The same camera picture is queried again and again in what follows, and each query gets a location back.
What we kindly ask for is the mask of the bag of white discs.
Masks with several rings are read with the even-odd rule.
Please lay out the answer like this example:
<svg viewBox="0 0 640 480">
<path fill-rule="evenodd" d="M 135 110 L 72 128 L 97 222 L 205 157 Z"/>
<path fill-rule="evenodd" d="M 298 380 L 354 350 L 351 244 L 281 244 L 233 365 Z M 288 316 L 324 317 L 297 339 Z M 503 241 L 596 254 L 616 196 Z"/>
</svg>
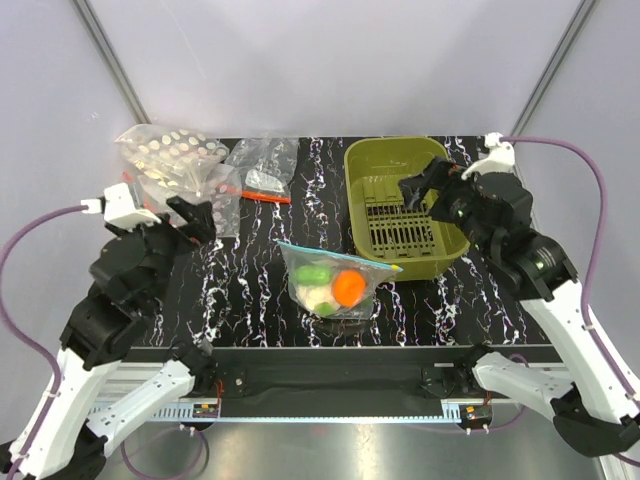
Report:
<svg viewBox="0 0 640 480">
<path fill-rule="evenodd" d="M 198 194 L 229 154 L 220 139 L 204 132 L 154 124 L 134 125 L 115 143 L 127 162 L 161 186 Z"/>
</svg>

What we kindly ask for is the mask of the clear blue-zipper bag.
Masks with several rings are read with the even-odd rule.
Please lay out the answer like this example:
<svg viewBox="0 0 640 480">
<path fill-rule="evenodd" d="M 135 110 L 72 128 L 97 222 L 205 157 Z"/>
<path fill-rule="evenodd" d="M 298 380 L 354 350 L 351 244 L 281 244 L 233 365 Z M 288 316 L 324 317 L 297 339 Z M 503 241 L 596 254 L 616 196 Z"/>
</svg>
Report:
<svg viewBox="0 0 640 480">
<path fill-rule="evenodd" d="M 290 298 L 327 320 L 366 320 L 374 310 L 378 286 L 403 269 L 328 250 L 278 243 L 285 262 Z"/>
</svg>

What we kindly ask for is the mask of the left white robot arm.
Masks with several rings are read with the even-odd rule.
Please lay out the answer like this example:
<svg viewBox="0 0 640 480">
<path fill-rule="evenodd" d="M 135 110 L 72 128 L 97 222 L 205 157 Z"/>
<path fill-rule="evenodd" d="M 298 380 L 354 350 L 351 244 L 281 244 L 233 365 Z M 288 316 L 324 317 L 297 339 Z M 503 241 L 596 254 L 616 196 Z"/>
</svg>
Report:
<svg viewBox="0 0 640 480">
<path fill-rule="evenodd" d="M 9 331 L 52 370 L 21 435 L 1 446 L 7 478 L 94 479 L 113 450 L 163 405 L 215 389 L 215 360 L 201 347 L 184 344 L 104 417 L 88 414 L 106 380 L 160 313 L 176 259 L 216 238 L 210 202 L 174 196 L 167 204 L 183 225 L 172 225 L 166 213 L 129 228 L 105 221 L 114 237 L 90 267 L 93 283 L 73 309 L 57 354 L 20 330 L 8 312 L 1 313 Z"/>
</svg>

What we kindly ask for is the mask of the olive green plastic bin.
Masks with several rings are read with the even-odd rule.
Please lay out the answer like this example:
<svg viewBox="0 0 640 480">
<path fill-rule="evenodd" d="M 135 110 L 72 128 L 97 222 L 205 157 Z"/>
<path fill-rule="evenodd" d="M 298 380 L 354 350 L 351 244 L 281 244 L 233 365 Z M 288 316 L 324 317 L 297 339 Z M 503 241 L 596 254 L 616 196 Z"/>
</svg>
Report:
<svg viewBox="0 0 640 480">
<path fill-rule="evenodd" d="M 434 280 L 469 248 L 453 225 L 436 222 L 431 190 L 416 209 L 405 207 L 398 182 L 421 173 L 445 147 L 427 137 L 367 138 L 344 155 L 352 239 L 359 256 L 401 268 L 396 280 Z"/>
</svg>

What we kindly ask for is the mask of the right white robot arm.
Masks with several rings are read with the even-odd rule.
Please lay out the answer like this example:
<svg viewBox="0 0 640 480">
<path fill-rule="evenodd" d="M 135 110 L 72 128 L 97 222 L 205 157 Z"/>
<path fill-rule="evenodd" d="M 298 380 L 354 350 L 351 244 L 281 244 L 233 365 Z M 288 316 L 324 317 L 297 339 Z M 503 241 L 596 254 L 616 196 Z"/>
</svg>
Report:
<svg viewBox="0 0 640 480">
<path fill-rule="evenodd" d="M 552 422 L 586 457 L 620 456 L 639 442 L 639 379 L 590 316 L 586 291 L 558 242 L 531 225 L 532 194 L 507 167 L 468 169 L 434 158 L 398 183 L 407 210 L 437 197 L 429 216 L 457 227 L 484 257 L 496 281 L 542 328 L 567 368 L 567 380 L 517 363 L 487 345 L 456 364 L 454 384 L 466 396 L 504 395 Z"/>
</svg>

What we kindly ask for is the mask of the clear orange-zipper bag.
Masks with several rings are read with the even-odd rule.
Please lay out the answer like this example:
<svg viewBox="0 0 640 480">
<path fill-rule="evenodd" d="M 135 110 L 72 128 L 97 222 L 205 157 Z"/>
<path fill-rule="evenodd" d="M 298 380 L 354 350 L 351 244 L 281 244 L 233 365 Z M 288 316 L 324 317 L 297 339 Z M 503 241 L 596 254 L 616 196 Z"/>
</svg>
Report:
<svg viewBox="0 0 640 480">
<path fill-rule="evenodd" d="M 290 204 L 299 139 L 260 137 L 240 140 L 224 159 L 239 183 L 229 193 L 243 199 L 272 204 Z"/>
</svg>

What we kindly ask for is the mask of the green vegetable toy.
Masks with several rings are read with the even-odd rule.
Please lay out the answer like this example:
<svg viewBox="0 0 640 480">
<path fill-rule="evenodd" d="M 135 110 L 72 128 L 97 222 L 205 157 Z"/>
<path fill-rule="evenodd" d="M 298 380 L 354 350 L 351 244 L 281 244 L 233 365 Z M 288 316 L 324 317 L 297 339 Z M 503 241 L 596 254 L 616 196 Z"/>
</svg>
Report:
<svg viewBox="0 0 640 480">
<path fill-rule="evenodd" d="M 325 265 L 302 265 L 293 272 L 294 282 L 302 286 L 324 286 L 331 283 L 332 270 Z"/>
</svg>

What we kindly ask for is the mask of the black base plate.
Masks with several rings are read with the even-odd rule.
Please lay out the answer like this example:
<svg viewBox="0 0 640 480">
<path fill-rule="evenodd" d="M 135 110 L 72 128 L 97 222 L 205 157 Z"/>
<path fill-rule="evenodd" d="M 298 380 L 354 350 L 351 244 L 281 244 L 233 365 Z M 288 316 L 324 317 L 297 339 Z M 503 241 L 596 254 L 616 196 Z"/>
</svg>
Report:
<svg viewBox="0 0 640 480">
<path fill-rule="evenodd" d="M 481 398 L 454 384 L 465 347 L 220 348 L 225 420 L 434 415 L 442 400 Z"/>
</svg>

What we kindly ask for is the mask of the clear red-zipper bag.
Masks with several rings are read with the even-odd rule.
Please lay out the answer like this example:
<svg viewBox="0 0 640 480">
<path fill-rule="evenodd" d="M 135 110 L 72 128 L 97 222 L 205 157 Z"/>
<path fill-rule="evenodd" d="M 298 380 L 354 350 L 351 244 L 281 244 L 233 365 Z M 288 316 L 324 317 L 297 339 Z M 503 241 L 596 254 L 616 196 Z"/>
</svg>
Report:
<svg viewBox="0 0 640 480">
<path fill-rule="evenodd" d="M 163 203 L 163 190 L 152 179 L 145 175 L 136 175 L 130 171 L 123 171 L 121 179 L 130 187 L 136 203 L 154 213 L 162 212 L 166 205 Z"/>
</svg>

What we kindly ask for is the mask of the orange carrot toy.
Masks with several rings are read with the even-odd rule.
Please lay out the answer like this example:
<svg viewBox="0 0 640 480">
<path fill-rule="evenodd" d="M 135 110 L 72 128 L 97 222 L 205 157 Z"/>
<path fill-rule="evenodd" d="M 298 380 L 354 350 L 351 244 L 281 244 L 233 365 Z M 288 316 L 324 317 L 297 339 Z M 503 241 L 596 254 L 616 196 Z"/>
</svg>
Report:
<svg viewBox="0 0 640 480">
<path fill-rule="evenodd" d="M 339 305 L 351 308 L 361 301 L 366 287 L 365 277 L 359 271 L 342 270 L 333 280 L 332 295 Z"/>
</svg>

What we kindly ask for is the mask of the black marble pattern mat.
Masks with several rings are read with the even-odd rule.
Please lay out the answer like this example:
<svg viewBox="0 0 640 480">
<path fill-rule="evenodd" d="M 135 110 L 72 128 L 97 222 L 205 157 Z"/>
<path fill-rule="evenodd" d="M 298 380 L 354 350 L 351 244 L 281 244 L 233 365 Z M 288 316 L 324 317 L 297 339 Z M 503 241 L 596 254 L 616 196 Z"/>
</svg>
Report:
<svg viewBox="0 0 640 480">
<path fill-rule="evenodd" d="M 353 253 L 344 156 L 350 138 L 299 144 L 288 204 L 241 200 L 239 233 L 174 268 L 163 313 L 141 340 L 166 348 L 205 337 L 219 347 L 543 344 L 546 336 L 470 251 L 433 281 L 384 284 L 367 321 L 331 322 L 288 294 L 278 244 Z"/>
</svg>

